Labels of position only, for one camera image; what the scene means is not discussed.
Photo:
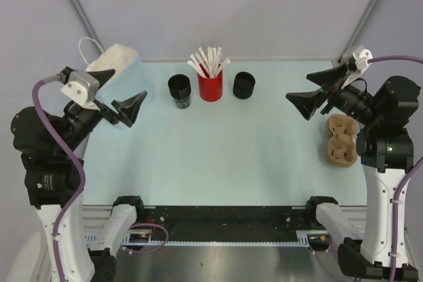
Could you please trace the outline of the black coffee cup stack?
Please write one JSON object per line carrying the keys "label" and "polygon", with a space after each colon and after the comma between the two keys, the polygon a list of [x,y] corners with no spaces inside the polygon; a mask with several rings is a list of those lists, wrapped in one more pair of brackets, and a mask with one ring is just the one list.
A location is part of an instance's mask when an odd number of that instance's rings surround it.
{"label": "black coffee cup stack", "polygon": [[175,104],[180,109],[185,109],[190,105],[191,85],[190,79],[183,74],[173,75],[168,80],[170,95]]}

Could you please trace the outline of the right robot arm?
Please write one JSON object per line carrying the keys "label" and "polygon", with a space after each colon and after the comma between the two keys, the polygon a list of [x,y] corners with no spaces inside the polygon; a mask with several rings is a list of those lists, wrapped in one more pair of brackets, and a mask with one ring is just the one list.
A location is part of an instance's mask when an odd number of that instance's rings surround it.
{"label": "right robot arm", "polygon": [[357,72],[347,65],[310,73],[317,84],[311,92],[290,92],[286,98],[305,119],[332,109],[357,120],[356,139],[364,171],[367,207],[365,230],[360,232],[340,206],[326,197],[314,200],[305,223],[323,227],[336,244],[341,272],[354,279],[417,281],[418,270],[409,262],[404,243],[404,205],[410,177],[421,167],[406,125],[419,107],[420,87],[403,76],[389,77],[375,94],[359,90]]}

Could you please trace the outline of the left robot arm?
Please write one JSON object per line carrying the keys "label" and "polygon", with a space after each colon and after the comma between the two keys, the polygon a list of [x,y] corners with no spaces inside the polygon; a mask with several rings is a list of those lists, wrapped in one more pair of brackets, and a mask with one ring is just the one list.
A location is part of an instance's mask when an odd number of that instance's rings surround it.
{"label": "left robot arm", "polygon": [[[33,105],[18,112],[11,122],[13,147],[21,153],[26,171],[24,184],[46,235],[52,281],[113,281],[116,257],[127,231],[145,224],[146,212],[139,196],[118,197],[99,237],[87,244],[82,206],[86,176],[76,148],[102,121],[128,127],[136,121],[147,96],[132,97],[105,105],[97,92],[115,70],[82,72],[65,68],[40,79],[32,89]],[[41,106],[40,89],[59,82],[75,91],[61,117]]]}

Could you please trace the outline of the light blue paper bag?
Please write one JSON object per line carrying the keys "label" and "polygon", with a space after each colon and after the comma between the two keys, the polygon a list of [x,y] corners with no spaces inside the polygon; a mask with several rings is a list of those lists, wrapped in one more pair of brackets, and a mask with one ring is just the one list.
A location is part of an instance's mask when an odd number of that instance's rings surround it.
{"label": "light blue paper bag", "polygon": [[142,64],[139,54],[132,48],[121,44],[114,44],[107,50],[94,39],[83,37],[79,45],[84,40],[90,40],[100,50],[101,55],[94,61],[89,62],[84,55],[84,50],[79,48],[79,53],[83,61],[87,64],[86,70],[104,71],[115,70],[114,76],[98,91],[97,99],[106,104],[112,105],[112,101],[124,101],[143,91],[147,92],[144,102],[150,103],[154,97],[153,85]]}

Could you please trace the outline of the brown cardboard cup carrier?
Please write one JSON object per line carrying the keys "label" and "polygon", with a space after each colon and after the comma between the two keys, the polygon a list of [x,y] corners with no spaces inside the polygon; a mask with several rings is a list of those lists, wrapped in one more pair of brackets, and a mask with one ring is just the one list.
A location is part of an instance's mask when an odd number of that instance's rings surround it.
{"label": "brown cardboard cup carrier", "polygon": [[328,135],[326,158],[328,162],[343,168],[351,167],[358,159],[356,137],[359,127],[357,121],[346,115],[333,114],[328,118],[326,127]]}

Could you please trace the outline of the red straw holder cup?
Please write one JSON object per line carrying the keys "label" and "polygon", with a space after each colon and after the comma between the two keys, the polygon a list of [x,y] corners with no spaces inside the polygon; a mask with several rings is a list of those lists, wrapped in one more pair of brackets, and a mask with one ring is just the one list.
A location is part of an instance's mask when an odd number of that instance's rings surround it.
{"label": "red straw holder cup", "polygon": [[200,97],[206,102],[218,101],[223,96],[223,72],[216,78],[198,76]]}

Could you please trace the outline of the white wrapped straws bundle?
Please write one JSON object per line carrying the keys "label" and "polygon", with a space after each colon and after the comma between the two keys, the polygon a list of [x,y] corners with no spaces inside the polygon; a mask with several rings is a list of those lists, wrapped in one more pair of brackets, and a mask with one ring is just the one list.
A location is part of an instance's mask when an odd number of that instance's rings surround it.
{"label": "white wrapped straws bundle", "polygon": [[202,47],[199,47],[196,52],[190,55],[190,59],[186,63],[191,66],[201,78],[214,79],[231,63],[229,58],[223,59],[222,55],[223,52],[221,47],[209,46],[206,52]]}

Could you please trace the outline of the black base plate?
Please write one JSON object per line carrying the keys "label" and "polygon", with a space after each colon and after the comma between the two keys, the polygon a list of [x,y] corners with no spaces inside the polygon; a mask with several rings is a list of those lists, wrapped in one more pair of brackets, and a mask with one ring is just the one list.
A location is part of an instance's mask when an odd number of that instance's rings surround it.
{"label": "black base plate", "polygon": [[264,242],[293,239],[299,230],[315,230],[308,212],[291,206],[156,206],[145,208],[143,220],[164,226],[171,240],[195,238]]}

